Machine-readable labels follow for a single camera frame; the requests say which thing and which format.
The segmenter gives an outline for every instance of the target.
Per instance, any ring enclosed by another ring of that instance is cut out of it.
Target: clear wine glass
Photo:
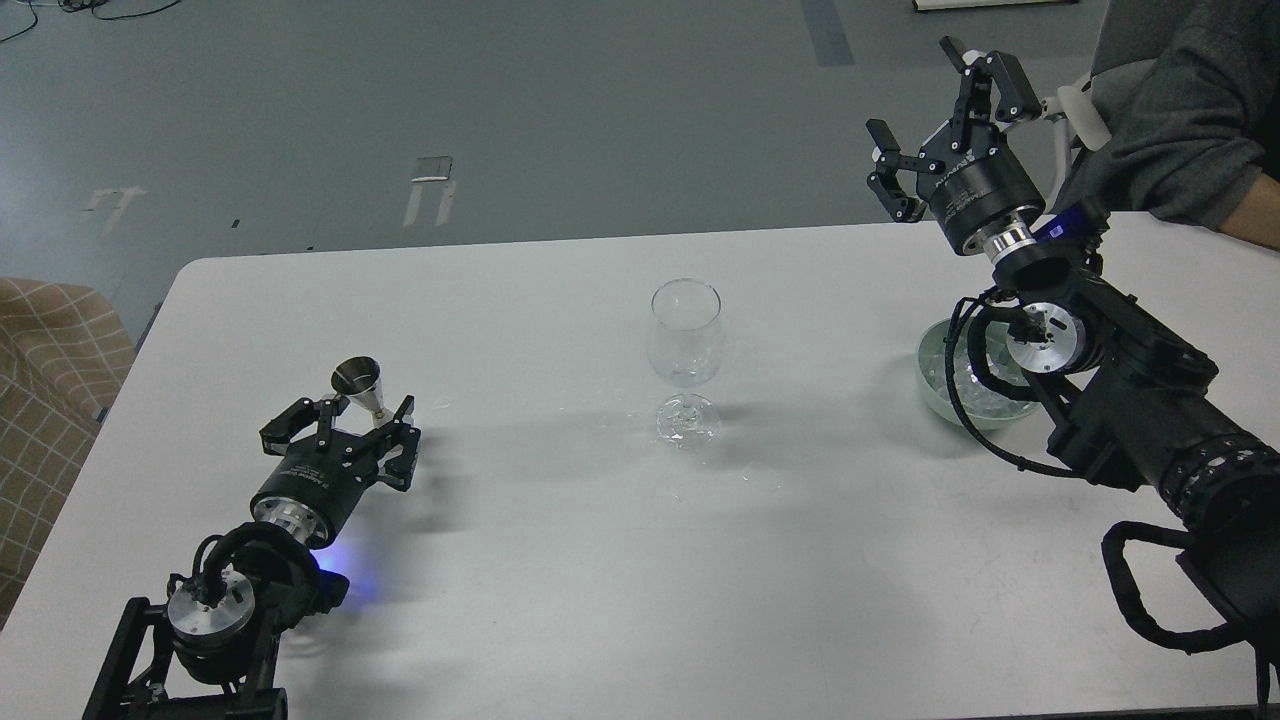
[[[687,391],[719,370],[724,350],[721,299],[692,278],[668,282],[653,293],[649,364],[667,384]],[[700,395],[680,392],[658,407],[658,436],[681,448],[705,445],[719,432],[719,413]]]

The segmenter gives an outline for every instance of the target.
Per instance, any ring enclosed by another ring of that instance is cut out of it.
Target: human arm
[[[1219,231],[1254,245],[1280,250],[1280,182],[1260,174]]]
[[[1093,196],[1112,210],[1220,228],[1260,176],[1266,149],[1256,131],[1277,79],[1280,3],[1202,3],[1130,99],[1111,108],[1112,140],[1083,158],[1065,200]]]

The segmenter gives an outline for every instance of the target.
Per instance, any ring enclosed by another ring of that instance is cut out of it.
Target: bowl of ice
[[[991,372],[1000,379],[1025,386],[1018,364],[1009,354],[1005,343],[1005,331],[1009,325],[991,323],[987,325],[987,363]],[[924,332],[920,346],[915,351],[915,377],[919,380],[924,404],[943,419],[960,424],[951,400],[947,397],[946,369],[943,366],[942,346],[947,337],[947,320],[934,324]],[[969,365],[969,346],[965,333],[960,333],[955,350],[956,391],[969,420],[979,430],[993,430],[1011,425],[1039,409],[1039,402],[1010,400],[993,389],[988,389]]]

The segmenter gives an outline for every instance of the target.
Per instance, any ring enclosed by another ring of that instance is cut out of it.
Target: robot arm
[[[942,46],[961,74],[960,96],[916,156],[901,152],[883,120],[867,127],[879,150],[868,184],[893,220],[916,222],[927,208],[955,254],[986,252],[995,266],[995,287],[964,314],[965,301],[957,305],[943,356],[950,364],[968,324],[969,357],[983,384],[1039,400],[1053,420],[1048,452],[1068,469],[1044,469],[1130,491],[1151,486],[1183,521],[1187,532],[1121,523],[1107,534],[1103,557],[1130,626],[1185,652],[1247,639],[1261,660],[1280,664],[1280,454],[1206,398],[1217,374],[1207,355],[1102,279],[1106,211],[1085,201],[1030,229],[1044,201],[997,120],[1033,117],[1036,95],[1012,56],[961,54],[951,38]],[[1001,92],[995,119],[992,86]],[[916,173],[918,197],[902,191],[900,169]],[[1010,324],[1010,354],[1029,387],[1000,382],[986,368],[991,322]],[[1096,372],[1076,387],[1070,377],[1085,370]],[[1016,457],[964,424],[1001,457]],[[1016,461],[1019,469],[1043,468]],[[1226,625],[1199,633],[1160,628],[1142,609],[1124,561],[1128,541],[1180,548],[1179,565]]]
[[[250,502],[253,520],[206,538],[191,575],[170,575],[165,603],[136,597],[125,605],[84,720],[287,716],[285,692],[273,687],[280,635],[342,605],[349,587],[311,551],[337,539],[370,486],[404,492],[412,482],[421,436],[410,418],[413,397],[388,415],[378,375],[374,360],[353,357],[334,373],[339,395],[300,398],[261,429],[262,451],[283,460]],[[351,400],[374,416],[364,436],[333,427]],[[311,424],[315,434],[294,439]],[[131,679],[148,629],[152,661]],[[223,693],[170,698],[174,656],[192,679]]]

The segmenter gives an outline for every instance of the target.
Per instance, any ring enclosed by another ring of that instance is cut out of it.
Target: plaid chair
[[[99,292],[0,278],[0,628],[133,359]]]

